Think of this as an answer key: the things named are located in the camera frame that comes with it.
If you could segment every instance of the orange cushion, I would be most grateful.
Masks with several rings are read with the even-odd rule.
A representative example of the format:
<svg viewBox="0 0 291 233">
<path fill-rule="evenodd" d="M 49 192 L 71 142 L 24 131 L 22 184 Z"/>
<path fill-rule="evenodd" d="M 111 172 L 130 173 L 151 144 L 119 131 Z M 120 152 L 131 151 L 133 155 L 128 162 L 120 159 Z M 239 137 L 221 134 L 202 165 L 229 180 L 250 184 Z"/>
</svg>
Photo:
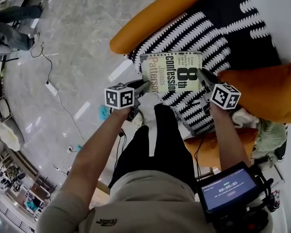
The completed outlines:
<svg viewBox="0 0 291 233">
<path fill-rule="evenodd" d="M 110 41 L 118 54 L 133 51 L 140 43 L 167 22 L 182 14 L 198 0 L 156 0 L 131 19 Z"/>
<path fill-rule="evenodd" d="M 258 135 L 257 129 L 237 129 L 238 136 L 240 137 L 244 149 L 249 158 L 251 158 L 252 150 L 256 137 Z M 200 142 L 205 137 L 199 151 L 198 151 L 198 164 L 200 166 L 217 167 L 221 168 L 219 158 L 219 146 L 215 133 L 209 133 L 206 136 L 200 135 L 184 140 L 184 144 L 188 151 L 191 153 L 193 159 Z"/>
<path fill-rule="evenodd" d="M 239 104 L 249 113 L 269 121 L 291 123 L 291 64 L 225 70 L 219 78 L 242 93 Z"/>
</svg>

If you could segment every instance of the jeans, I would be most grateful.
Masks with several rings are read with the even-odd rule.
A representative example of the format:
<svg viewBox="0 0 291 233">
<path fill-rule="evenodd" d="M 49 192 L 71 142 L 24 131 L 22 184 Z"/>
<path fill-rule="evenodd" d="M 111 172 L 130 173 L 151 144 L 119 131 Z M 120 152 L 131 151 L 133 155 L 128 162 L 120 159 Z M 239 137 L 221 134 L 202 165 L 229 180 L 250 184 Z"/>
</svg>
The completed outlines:
<svg viewBox="0 0 291 233">
<path fill-rule="evenodd" d="M 33 39 L 28 35 L 18 32 L 16 29 L 6 23 L 20 21 L 29 18 L 40 18 L 41 8 L 38 5 L 29 7 L 9 7 L 0 11 L 0 39 L 3 37 L 3 43 L 10 48 L 20 50 L 30 50 L 33 46 Z"/>
<path fill-rule="evenodd" d="M 156 105 L 154 111 L 157 123 L 154 156 L 149 157 L 149 127 L 142 126 L 118 158 L 109 188 L 129 172 L 157 170 L 183 181 L 196 193 L 193 158 L 183 143 L 174 112 L 162 104 Z"/>
</svg>

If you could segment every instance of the timer display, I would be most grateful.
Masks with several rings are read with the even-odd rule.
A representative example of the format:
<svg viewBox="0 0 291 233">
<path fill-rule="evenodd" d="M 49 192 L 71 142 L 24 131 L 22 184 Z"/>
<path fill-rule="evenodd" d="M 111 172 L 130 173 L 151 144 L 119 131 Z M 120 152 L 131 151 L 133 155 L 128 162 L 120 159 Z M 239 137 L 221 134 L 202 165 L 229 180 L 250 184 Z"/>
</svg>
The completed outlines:
<svg viewBox="0 0 291 233">
<path fill-rule="evenodd" d="M 243 168 L 202 187 L 208 210 L 228 203 L 256 187 L 251 176 Z"/>
<path fill-rule="evenodd" d="M 228 189 L 230 189 L 230 188 L 236 186 L 238 183 L 235 181 L 235 182 L 233 182 L 232 184 L 229 184 L 229 182 L 228 182 L 227 184 L 228 184 L 228 185 L 227 185 L 226 187 L 223 187 L 223 188 L 219 189 L 219 192 L 224 192 L 224 191 L 226 191 L 226 190 L 228 190 Z"/>
</svg>

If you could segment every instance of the marble floor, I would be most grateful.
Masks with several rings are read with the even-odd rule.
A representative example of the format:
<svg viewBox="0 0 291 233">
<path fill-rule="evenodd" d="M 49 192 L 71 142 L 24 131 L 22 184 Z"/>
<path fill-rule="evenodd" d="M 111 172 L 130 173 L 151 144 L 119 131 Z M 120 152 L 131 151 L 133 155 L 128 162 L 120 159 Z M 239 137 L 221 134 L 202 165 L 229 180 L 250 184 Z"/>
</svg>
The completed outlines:
<svg viewBox="0 0 291 233">
<path fill-rule="evenodd" d="M 53 64 L 50 82 L 59 96 L 53 96 L 45 86 L 50 63 L 43 56 L 32 58 L 30 52 L 19 51 L 13 54 L 20 59 L 7 63 L 4 87 L 13 118 L 25 139 L 21 152 L 42 176 L 58 187 L 65 175 L 53 166 L 67 172 L 76 155 L 69 154 L 68 147 L 76 150 L 102 123 L 99 107 L 104 104 L 104 88 L 140 78 L 133 65 L 128 65 L 117 79 L 110 78 L 124 57 L 110 51 L 109 41 L 153 1 L 49 0 L 37 25 L 41 39 L 32 54 L 37 56 L 43 43 L 43 53 Z M 39 2 L 31 0 L 30 4 Z M 159 101 L 154 94 L 146 94 L 141 102 L 145 122 L 151 128 L 153 150 L 156 135 L 153 106 Z M 78 111 L 84 106 L 87 108 L 80 115 Z M 183 125 L 180 128 L 183 136 L 189 134 Z M 130 141 L 136 126 L 125 123 L 124 129 Z M 114 147 L 101 175 L 105 184 L 111 179 L 115 156 Z"/>
</svg>

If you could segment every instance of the book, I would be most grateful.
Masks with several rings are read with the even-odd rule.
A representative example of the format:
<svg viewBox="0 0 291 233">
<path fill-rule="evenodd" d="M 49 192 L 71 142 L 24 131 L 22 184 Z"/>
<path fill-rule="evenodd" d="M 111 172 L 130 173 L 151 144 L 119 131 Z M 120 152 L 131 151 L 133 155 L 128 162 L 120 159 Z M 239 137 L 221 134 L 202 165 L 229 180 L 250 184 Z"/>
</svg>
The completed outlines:
<svg viewBox="0 0 291 233">
<path fill-rule="evenodd" d="M 143 80 L 150 81 L 147 92 L 199 91 L 197 69 L 202 68 L 201 52 L 150 53 L 140 56 Z"/>
</svg>

